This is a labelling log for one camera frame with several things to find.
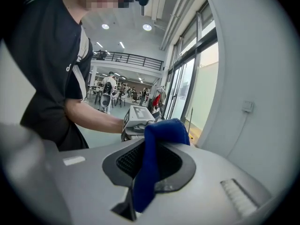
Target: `red object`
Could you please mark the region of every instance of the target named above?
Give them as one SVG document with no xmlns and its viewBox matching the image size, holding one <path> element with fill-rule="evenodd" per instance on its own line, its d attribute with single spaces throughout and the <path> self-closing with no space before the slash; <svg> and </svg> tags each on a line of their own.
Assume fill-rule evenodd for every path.
<svg viewBox="0 0 300 225">
<path fill-rule="evenodd" d="M 152 105 L 153 105 L 154 107 L 157 107 L 157 106 L 158 106 L 158 103 L 159 103 L 159 100 L 160 100 L 160 94 L 154 99 Z"/>
</svg>

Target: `gray floor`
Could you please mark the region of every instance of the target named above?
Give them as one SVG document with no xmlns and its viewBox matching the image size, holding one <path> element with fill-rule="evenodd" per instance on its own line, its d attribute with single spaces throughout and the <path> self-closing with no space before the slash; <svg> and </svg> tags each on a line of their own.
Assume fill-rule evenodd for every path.
<svg viewBox="0 0 300 225">
<path fill-rule="evenodd" d="M 96 109 L 99 109 L 99 103 L 97 103 L 96 105 L 94 103 L 95 103 L 95 95 L 89 95 L 88 104 Z M 115 106 L 114 108 L 111 107 L 111 115 L 120 119 L 124 119 L 130 105 L 131 104 L 126 103 L 124 107 L 124 103 L 122 103 L 122 107 L 120 107 L 120 101 L 119 101 L 116 107 Z M 102 132 L 86 129 L 81 126 L 78 126 L 78 128 L 83 134 L 90 148 L 107 146 L 107 145 L 121 142 L 121 134 L 102 133 Z"/>
</svg>

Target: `black t-shirt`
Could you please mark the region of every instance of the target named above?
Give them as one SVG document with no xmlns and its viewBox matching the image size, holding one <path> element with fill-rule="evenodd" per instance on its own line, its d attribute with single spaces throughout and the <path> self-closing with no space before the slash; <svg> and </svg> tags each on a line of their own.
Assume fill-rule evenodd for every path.
<svg viewBox="0 0 300 225">
<path fill-rule="evenodd" d="M 81 26 L 62 0 L 34 0 L 5 38 L 12 57 L 36 89 L 21 124 L 54 141 L 61 151 L 88 148 L 64 112 L 66 98 L 82 99 L 73 65 L 78 65 L 86 83 L 90 72 L 91 43 L 86 57 L 76 62 L 80 36 Z"/>
</svg>

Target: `power outlet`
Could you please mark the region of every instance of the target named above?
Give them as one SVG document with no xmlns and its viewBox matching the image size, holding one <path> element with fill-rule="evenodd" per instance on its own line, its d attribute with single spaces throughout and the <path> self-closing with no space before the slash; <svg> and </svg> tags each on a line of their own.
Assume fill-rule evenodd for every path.
<svg viewBox="0 0 300 225">
<path fill-rule="evenodd" d="M 254 102 L 244 101 L 242 106 L 242 111 L 251 113 L 253 111 Z"/>
</svg>

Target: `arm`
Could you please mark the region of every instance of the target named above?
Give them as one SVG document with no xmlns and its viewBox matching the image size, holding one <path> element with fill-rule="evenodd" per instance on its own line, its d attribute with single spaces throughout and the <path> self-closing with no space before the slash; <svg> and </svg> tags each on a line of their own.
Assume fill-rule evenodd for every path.
<svg viewBox="0 0 300 225">
<path fill-rule="evenodd" d="M 78 99 L 65 101 L 65 113 L 81 127 L 105 133 L 122 133 L 123 119 L 100 112 Z"/>
</svg>

